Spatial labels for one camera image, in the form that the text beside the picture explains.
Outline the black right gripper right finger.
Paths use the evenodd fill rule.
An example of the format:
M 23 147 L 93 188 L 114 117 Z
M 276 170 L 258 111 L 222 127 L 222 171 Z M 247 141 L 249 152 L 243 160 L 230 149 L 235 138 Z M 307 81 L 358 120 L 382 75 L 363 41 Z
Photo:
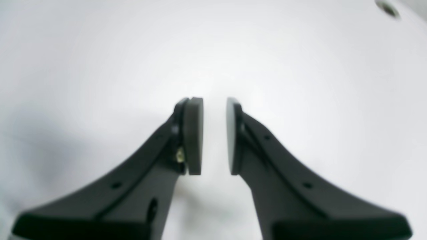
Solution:
M 408 240 L 404 215 L 364 201 L 294 157 L 233 97 L 226 102 L 229 168 L 251 190 L 264 240 Z

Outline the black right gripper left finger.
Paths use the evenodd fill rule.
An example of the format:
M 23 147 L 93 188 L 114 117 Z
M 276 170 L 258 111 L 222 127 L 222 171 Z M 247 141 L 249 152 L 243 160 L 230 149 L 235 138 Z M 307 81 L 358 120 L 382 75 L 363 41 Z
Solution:
M 160 240 L 180 176 L 201 174 L 204 101 L 180 100 L 122 164 L 58 200 L 21 213 L 14 240 Z

